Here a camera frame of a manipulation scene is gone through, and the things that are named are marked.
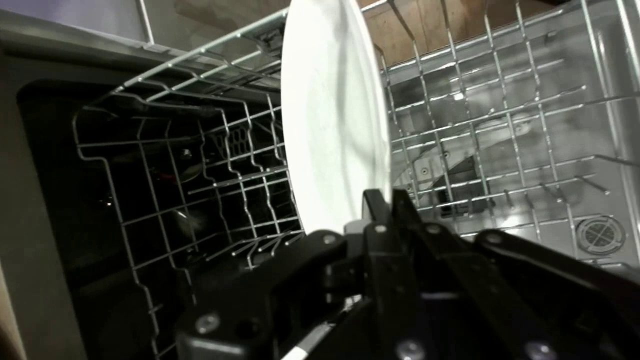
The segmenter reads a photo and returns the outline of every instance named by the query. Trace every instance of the metal wire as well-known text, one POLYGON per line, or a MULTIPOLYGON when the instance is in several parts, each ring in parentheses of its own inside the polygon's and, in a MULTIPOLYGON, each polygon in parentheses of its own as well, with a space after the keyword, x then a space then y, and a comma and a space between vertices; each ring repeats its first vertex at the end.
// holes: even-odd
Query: metal wire
MULTIPOLYGON (((398 43, 409 48, 398 61, 373 43, 395 186, 424 218, 461 235, 497 226, 591 264, 640 265, 627 256, 638 253, 638 161, 623 139, 640 94, 638 5, 579 0, 530 15, 513 0, 513 22, 497 28, 485 2, 469 39, 459 38, 459 4, 467 5, 378 0, 363 8, 372 24, 380 15, 395 24, 398 43), (422 43, 428 15, 441 17, 438 51, 422 43), (621 45, 612 43, 612 28, 621 45), (610 51, 627 56, 626 87, 614 82, 610 51), (636 241, 605 258, 582 252, 576 224, 594 214, 614 218, 636 241)), ((142 273, 164 265, 190 283, 193 261, 253 267, 301 238, 280 121, 283 19, 285 9, 133 76, 74 118, 79 157, 108 177, 156 357, 174 346, 157 317, 168 298, 142 273)))

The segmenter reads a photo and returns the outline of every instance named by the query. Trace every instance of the plate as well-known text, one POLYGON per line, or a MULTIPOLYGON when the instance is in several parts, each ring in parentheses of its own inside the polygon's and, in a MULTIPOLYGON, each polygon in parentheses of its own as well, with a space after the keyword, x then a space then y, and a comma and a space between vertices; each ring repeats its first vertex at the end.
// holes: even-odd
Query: plate
POLYGON ((373 45, 354 0, 291 0, 281 50, 281 127, 304 231, 362 218, 362 192, 390 200, 390 137, 373 45))

